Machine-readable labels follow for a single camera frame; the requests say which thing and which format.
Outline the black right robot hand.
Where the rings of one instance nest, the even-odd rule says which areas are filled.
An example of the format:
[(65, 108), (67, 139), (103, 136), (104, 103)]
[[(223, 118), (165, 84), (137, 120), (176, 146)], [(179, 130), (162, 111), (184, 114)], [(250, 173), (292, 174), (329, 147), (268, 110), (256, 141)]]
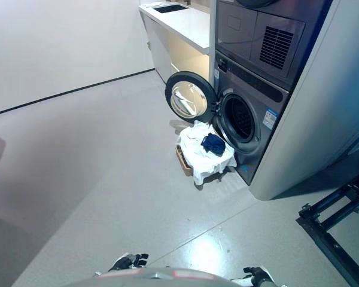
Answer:
[(249, 278), (252, 286), (261, 286), (264, 282), (274, 282), (272, 276), (264, 267), (244, 267), (243, 271), (247, 274), (245, 278)]

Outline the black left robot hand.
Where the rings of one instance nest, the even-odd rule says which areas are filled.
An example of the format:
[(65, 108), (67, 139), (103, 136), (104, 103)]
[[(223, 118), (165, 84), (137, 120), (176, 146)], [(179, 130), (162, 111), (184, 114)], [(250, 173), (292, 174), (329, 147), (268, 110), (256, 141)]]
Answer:
[(130, 254), (127, 252), (115, 261), (115, 263), (108, 270), (108, 272), (125, 269), (144, 268), (147, 265), (148, 258), (149, 254), (146, 253)]

